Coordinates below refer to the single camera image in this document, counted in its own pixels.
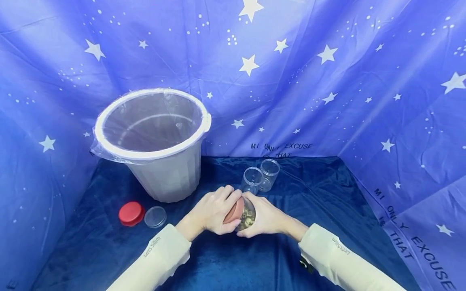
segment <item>star-patterned fabric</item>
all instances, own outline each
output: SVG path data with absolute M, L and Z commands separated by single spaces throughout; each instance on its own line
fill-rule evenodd
M 419 286 L 466 288 L 463 1 L 0 10 L 3 286 L 32 283 L 54 248 L 96 166 L 97 115 L 126 92 L 163 87 L 212 114 L 204 155 L 341 157 Z

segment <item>wrist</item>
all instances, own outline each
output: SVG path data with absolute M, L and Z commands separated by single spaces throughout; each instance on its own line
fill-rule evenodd
M 303 224 L 301 221 L 286 215 L 282 233 L 292 237 L 295 241 L 300 242 L 308 229 L 309 227 Z
M 198 221 L 192 217 L 190 213 L 186 214 L 183 219 L 175 226 L 175 228 L 188 240 L 192 242 L 197 238 L 204 229 L 200 226 Z

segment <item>jar with dried food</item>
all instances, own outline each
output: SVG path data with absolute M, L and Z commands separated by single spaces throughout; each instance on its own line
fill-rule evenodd
M 256 209 L 249 199 L 245 197 L 238 199 L 230 212 L 226 215 L 223 223 L 230 223 L 236 219 L 240 219 L 241 222 L 236 227 L 235 231 L 242 231 L 253 225 L 256 219 Z

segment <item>jar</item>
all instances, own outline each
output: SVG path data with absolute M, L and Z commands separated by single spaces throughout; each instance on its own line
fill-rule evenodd
M 223 224 L 230 223 L 236 219 L 240 219 L 241 222 L 235 231 L 242 231 L 253 225 L 256 219 L 256 208 L 254 208 L 253 203 L 249 199 L 245 197 L 238 199 L 226 215 Z

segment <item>dark blue velvet surface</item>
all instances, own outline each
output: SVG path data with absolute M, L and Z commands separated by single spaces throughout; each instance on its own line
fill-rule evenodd
M 178 203 L 150 198 L 123 164 L 102 160 L 74 217 L 33 290 L 105 290 L 144 250 L 158 230 L 142 222 L 123 227 L 118 210 L 139 201 L 146 209 L 165 207 L 175 225 L 209 191 L 239 186 L 244 169 L 256 158 L 203 158 L 197 190 Z M 307 225 L 318 223 L 337 234 L 354 252 L 407 290 L 419 290 L 414 278 L 378 225 L 342 160 L 286 158 L 266 196 Z M 191 259 L 160 290 L 341 290 L 324 277 L 307 273 L 298 263 L 297 243 L 283 235 L 251 239 L 204 232 L 192 244 Z

